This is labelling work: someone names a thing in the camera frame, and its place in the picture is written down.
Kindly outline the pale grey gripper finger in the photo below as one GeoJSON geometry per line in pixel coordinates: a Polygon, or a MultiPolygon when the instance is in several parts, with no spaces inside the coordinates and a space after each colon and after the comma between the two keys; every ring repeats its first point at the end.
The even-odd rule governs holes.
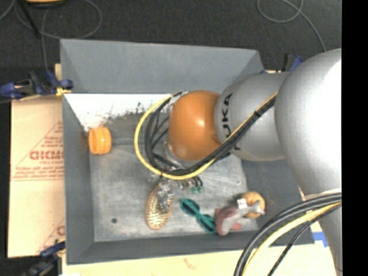
{"type": "Polygon", "coordinates": [[[159,197],[159,206],[162,212],[169,212],[171,210],[174,197],[174,194],[164,194],[159,197]]]}
{"type": "Polygon", "coordinates": [[[158,199],[169,199],[173,195],[173,187],[171,182],[160,182],[158,184],[158,188],[156,190],[156,195],[158,196],[158,199]]]}

